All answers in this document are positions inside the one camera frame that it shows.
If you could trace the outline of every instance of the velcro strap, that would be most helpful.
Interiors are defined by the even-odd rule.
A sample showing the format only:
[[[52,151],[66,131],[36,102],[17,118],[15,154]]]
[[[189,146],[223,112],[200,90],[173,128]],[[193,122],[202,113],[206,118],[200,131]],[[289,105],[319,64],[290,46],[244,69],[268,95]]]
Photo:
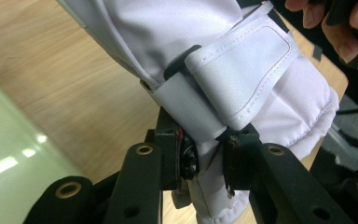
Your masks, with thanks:
[[[200,90],[197,90],[197,83],[190,85],[189,81],[182,73],[176,73],[158,90],[148,92],[200,144],[215,139],[227,126],[218,118]]]
[[[245,127],[298,55],[295,41],[267,14],[237,24],[185,60],[221,120]]]

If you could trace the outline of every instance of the human hand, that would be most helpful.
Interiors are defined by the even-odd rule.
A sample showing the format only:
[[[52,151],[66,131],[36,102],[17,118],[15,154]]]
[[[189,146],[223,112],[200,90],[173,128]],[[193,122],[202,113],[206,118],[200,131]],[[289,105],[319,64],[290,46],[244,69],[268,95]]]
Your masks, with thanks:
[[[305,28],[313,28],[323,21],[324,34],[343,61],[348,63],[356,57],[358,40],[353,34],[352,28],[358,30],[358,2],[351,11],[350,23],[334,26],[326,24],[323,1],[311,4],[309,0],[286,0],[286,7],[291,11],[304,11],[303,25]]]

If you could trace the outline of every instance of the wooden table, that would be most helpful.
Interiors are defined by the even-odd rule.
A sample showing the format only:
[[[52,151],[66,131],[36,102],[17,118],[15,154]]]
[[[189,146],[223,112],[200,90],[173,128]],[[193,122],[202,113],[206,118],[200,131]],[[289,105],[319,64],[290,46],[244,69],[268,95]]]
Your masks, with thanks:
[[[306,55],[312,48],[296,35]],[[312,62],[341,97],[347,79],[325,58]],[[55,2],[0,0],[0,88],[81,171],[97,182],[155,127],[158,107]],[[164,193],[165,223],[195,223]],[[238,223],[252,222],[248,210]]]

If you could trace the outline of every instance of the wood grain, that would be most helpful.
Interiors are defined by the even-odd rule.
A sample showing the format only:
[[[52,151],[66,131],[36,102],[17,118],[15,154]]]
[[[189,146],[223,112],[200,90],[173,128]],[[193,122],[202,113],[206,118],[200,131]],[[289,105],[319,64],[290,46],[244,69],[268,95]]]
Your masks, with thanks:
[[[310,55],[311,45],[296,39]],[[346,78],[312,62],[342,96]],[[126,150],[155,127],[158,107],[55,2],[0,0],[0,88],[64,154],[97,182],[120,169]],[[165,223],[195,223],[164,192]],[[250,208],[238,223],[255,222]]]

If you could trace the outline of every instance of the wooden surface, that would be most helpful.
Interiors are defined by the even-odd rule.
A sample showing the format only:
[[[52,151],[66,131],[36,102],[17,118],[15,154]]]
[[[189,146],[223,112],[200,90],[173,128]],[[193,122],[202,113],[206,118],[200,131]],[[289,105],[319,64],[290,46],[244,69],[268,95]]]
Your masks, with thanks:
[[[307,55],[311,45],[298,36]],[[342,96],[347,80],[312,60]],[[0,0],[0,88],[81,171],[97,182],[155,127],[158,107],[55,2]],[[164,223],[195,223],[164,192]],[[254,222],[250,209],[238,223]]]

